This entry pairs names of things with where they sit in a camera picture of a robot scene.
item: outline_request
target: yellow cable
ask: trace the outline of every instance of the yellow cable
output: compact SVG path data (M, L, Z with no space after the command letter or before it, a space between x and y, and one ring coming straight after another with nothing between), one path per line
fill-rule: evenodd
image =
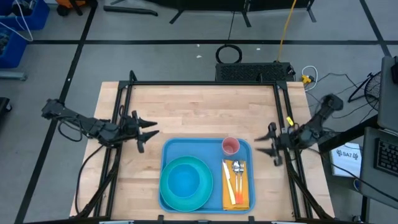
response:
M297 0L294 0L294 1L293 1L292 8L290 9L289 16L287 17L287 20L286 20L286 23L285 23L284 33L283 33L282 38L281 38L281 40L280 40L279 53L278 53L278 57L277 57L277 59L276 59L277 62L279 62L280 55L282 54L282 45L283 45L283 43L284 43L284 39L285 39L285 34L286 34L287 26L289 25L290 17L292 16L294 6L296 5L296 1L297 1Z

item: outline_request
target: mesh basket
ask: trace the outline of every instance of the mesh basket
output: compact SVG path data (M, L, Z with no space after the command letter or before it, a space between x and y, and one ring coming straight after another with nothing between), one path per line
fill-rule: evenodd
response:
M381 72L373 75L365 86L365 99L373 109L379 110Z

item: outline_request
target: keyboard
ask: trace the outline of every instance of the keyboard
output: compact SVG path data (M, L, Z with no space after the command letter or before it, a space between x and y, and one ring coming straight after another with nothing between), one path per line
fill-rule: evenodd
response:
M376 139L374 168L398 177L398 146Z

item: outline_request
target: orange object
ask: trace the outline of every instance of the orange object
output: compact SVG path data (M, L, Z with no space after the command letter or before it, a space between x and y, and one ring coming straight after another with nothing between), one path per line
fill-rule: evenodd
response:
M55 0L55 1L56 1L59 5L65 6L65 7L67 7L68 9L73 8L73 6L72 6L72 4L70 4L70 1L69 1L69 0ZM82 5L86 4L86 1L76 1L76 4L77 4L78 6L82 6Z

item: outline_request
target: knife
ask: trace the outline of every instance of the knife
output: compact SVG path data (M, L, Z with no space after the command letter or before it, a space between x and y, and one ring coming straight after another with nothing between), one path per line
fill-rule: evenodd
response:
M229 198L231 199L231 203L233 205L235 205L236 204L235 195L234 195L234 191L232 190L232 185L231 185L231 181L230 181L231 176L229 174L228 166L226 165L225 160L223 160L223 167L224 167L226 182L228 183Z

